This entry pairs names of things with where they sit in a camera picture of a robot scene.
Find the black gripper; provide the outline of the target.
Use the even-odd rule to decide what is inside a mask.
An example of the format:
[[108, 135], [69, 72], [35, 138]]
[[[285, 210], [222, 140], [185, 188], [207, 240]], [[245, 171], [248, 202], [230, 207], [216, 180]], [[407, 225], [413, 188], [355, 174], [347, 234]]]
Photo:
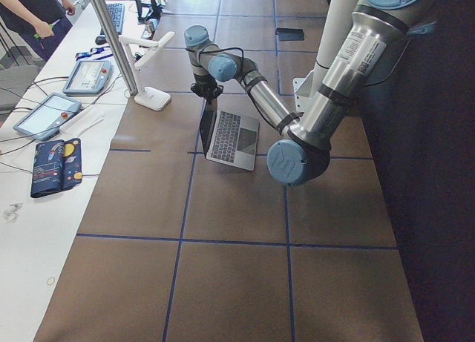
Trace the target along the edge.
[[216, 82], [195, 82], [190, 87], [191, 91], [201, 98], [204, 98], [207, 105], [211, 105], [223, 92], [223, 86]]

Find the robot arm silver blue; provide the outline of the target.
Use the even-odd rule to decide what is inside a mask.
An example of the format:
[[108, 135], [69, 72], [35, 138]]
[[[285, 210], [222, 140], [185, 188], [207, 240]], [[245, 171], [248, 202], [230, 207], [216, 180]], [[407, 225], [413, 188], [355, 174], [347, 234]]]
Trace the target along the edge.
[[295, 186], [322, 175], [330, 164], [330, 139], [387, 46], [436, 23], [436, 0], [330, 0], [316, 66], [299, 88], [307, 88], [301, 113], [291, 111], [258, 66], [239, 47], [222, 49], [202, 25], [184, 33], [194, 83], [205, 101], [200, 138], [206, 159], [245, 170], [255, 167], [258, 121], [228, 114], [217, 106], [223, 83], [237, 81], [261, 119], [281, 139], [266, 155], [271, 176]]

